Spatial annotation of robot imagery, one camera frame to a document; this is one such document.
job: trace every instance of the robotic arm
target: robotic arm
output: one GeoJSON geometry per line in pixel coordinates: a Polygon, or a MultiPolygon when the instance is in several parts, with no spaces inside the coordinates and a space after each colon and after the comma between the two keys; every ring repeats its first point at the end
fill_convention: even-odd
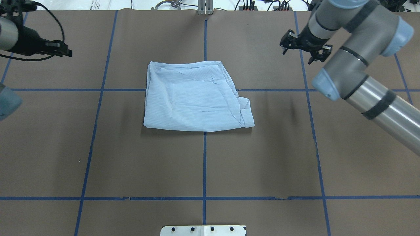
{"type": "Polygon", "coordinates": [[[309,64],[325,61],[332,46],[324,44],[341,27],[352,35],[312,85],[332,101],[341,97],[420,156],[420,111],[364,72],[377,56],[391,56],[411,39],[414,30],[401,17],[376,0],[324,0],[299,35],[289,30],[283,36],[283,54],[302,49],[311,53],[309,64]]]}
{"type": "MultiPolygon", "coordinates": [[[[41,3],[30,0],[1,0],[0,3],[0,50],[15,54],[31,56],[33,54],[49,55],[41,59],[15,58],[6,55],[1,57],[24,61],[46,60],[53,56],[72,56],[72,51],[64,43],[64,31],[58,19],[41,3]],[[42,39],[39,34],[23,24],[23,12],[35,11],[41,6],[57,21],[62,33],[62,40],[42,39]]],[[[10,88],[0,83],[0,121],[14,112],[22,99],[10,88]]]]}

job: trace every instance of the towel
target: towel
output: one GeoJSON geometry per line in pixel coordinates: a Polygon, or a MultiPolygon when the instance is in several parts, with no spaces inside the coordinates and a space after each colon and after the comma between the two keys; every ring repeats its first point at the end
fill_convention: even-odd
{"type": "Polygon", "coordinates": [[[220,61],[150,62],[144,126],[212,132],[253,127],[254,118],[220,61]]]}

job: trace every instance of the white mounting plate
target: white mounting plate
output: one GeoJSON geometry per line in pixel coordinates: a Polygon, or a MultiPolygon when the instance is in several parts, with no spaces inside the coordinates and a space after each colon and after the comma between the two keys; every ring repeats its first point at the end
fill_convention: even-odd
{"type": "Polygon", "coordinates": [[[160,236],[246,236],[246,226],[164,226],[160,236]]]}

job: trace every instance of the folded cloth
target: folded cloth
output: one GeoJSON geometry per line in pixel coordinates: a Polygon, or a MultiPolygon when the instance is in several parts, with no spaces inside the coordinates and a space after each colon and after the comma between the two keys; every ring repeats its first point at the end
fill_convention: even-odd
{"type": "Polygon", "coordinates": [[[150,62],[144,126],[211,132],[253,127],[254,118],[220,61],[150,62]]]}

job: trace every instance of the white bracket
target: white bracket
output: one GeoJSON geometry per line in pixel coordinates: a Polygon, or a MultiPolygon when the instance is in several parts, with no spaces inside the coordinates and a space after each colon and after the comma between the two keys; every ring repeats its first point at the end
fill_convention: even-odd
{"type": "Polygon", "coordinates": [[[246,236],[246,226],[164,226],[160,236],[246,236]]]}
{"type": "Polygon", "coordinates": [[[213,14],[213,0],[198,0],[199,15],[212,15],[213,14]]]}

